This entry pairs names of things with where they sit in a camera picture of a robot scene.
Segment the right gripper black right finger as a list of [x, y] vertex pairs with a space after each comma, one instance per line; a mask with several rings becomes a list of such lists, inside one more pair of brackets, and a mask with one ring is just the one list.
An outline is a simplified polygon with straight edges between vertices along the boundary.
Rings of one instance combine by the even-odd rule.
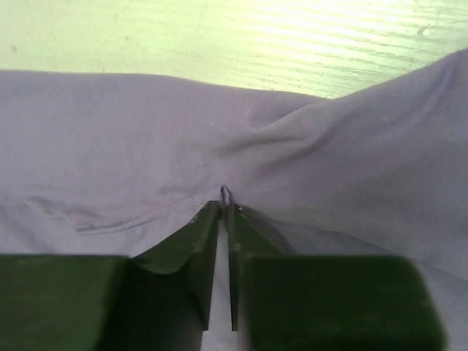
[[402, 257], [282, 251], [224, 208], [232, 328], [240, 350], [443, 350], [447, 337]]

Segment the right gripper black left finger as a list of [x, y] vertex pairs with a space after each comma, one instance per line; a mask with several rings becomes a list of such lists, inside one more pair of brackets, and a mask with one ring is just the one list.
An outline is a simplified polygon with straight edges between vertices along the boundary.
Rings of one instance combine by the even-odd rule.
[[3, 350], [199, 350], [219, 206], [135, 257], [1, 256]]

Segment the lavender t-shirt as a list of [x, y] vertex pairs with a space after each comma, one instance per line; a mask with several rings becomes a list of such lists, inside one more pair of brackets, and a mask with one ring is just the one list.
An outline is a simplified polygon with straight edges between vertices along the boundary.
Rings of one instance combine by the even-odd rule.
[[467, 348], [467, 51], [337, 99], [1, 73], [1, 251], [136, 255], [226, 186], [303, 253], [400, 254]]

